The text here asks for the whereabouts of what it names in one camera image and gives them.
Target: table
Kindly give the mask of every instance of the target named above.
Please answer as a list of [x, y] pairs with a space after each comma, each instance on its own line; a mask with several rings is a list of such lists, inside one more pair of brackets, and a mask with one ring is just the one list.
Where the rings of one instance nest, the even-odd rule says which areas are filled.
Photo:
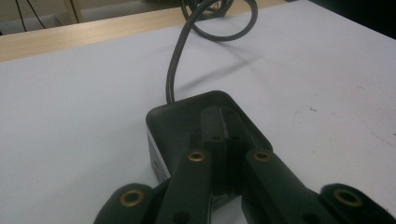
[[[259, 8], [285, 3], [283, 0], [259, 0]], [[246, 4], [235, 1], [230, 14], [248, 11]], [[184, 23], [180, 8], [170, 8], [114, 19], [0, 36], [0, 62], [70, 49], [127, 35], [135, 35]]]
[[[0, 63], [2, 222], [92, 223], [119, 187], [156, 186], [145, 116], [165, 103], [180, 30]], [[191, 34], [176, 98], [226, 91], [308, 188], [344, 183], [396, 216], [395, 58], [395, 40], [302, 0], [234, 42]], [[239, 203], [213, 223], [246, 223]]]

